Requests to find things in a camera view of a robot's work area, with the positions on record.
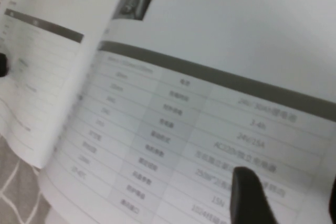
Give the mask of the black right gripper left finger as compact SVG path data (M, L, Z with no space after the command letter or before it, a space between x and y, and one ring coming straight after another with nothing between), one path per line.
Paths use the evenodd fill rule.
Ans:
M256 173L235 167L230 197L231 223L277 223Z

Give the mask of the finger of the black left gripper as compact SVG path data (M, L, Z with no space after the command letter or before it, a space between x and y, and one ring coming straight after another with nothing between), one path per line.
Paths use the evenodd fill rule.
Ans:
M0 77L7 76L9 72L9 59L5 53L0 53Z

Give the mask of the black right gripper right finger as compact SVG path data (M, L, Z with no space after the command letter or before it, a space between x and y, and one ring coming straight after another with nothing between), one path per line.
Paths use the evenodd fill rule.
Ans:
M330 200L329 200L329 215L333 224L336 224L336 178L334 179Z

